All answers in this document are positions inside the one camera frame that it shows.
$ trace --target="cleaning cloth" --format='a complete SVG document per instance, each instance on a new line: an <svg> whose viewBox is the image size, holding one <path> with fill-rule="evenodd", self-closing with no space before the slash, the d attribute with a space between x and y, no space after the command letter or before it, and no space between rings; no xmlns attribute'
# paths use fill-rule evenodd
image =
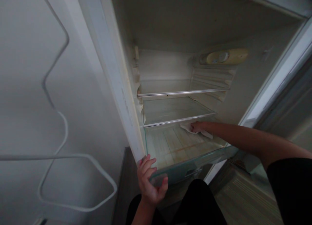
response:
<svg viewBox="0 0 312 225"><path fill-rule="evenodd" d="M191 123L182 123L180 124L180 127L183 128L184 130L188 131L189 133L192 134L197 134L198 132L192 132L193 127L191 126ZM203 134L205 137L208 137L210 139L213 139L213 135L210 134L209 132L202 131L201 134Z"/></svg>

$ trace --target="black pants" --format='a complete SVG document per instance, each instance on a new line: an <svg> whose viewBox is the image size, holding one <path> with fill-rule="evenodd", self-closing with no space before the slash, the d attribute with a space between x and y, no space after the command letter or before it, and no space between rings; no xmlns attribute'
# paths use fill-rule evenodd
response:
<svg viewBox="0 0 312 225"><path fill-rule="evenodd" d="M137 195L130 203L126 225L130 225L141 201ZM223 214L215 201L208 185L200 179L193 180L174 215L172 224L227 224ZM162 215L155 210L152 225L166 224Z"/></svg>

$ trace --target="glass shelf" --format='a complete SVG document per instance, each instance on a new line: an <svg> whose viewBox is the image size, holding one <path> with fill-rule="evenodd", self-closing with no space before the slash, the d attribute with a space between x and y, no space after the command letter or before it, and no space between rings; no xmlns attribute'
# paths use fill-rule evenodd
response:
<svg viewBox="0 0 312 225"><path fill-rule="evenodd" d="M203 154L173 166L157 169L149 179L155 186L160 186L164 177L168 177L168 184L174 184L189 177L191 169L198 169L206 164L216 164L223 160L233 157L238 152L238 148L230 145L214 151Z"/></svg>
<svg viewBox="0 0 312 225"><path fill-rule="evenodd" d="M191 89L191 80L159 80L140 81L140 93L138 97L155 97L166 95L190 95L197 93L228 91L229 88L216 88L216 86L202 85Z"/></svg>
<svg viewBox="0 0 312 225"><path fill-rule="evenodd" d="M214 159L223 155L226 141L214 136L210 139L201 133L191 134L179 124L157 126L145 129L147 153L156 157L154 167L163 169L221 150Z"/></svg>
<svg viewBox="0 0 312 225"><path fill-rule="evenodd" d="M144 101L143 112L145 116L144 128L216 114L216 112L189 97Z"/></svg>

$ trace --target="refrigerator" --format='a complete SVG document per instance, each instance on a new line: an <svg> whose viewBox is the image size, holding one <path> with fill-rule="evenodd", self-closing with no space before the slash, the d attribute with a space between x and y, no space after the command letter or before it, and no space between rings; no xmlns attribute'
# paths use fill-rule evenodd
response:
<svg viewBox="0 0 312 225"><path fill-rule="evenodd" d="M254 127L311 52L312 0L79 2L135 161L157 158L153 184L213 164L209 183L238 149L181 126Z"/></svg>

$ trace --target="sleeve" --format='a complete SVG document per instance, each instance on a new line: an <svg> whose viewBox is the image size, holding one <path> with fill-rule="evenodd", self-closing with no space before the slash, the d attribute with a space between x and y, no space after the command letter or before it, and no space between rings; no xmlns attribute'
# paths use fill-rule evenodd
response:
<svg viewBox="0 0 312 225"><path fill-rule="evenodd" d="M312 159L278 160L267 176L284 224L312 224Z"/></svg>

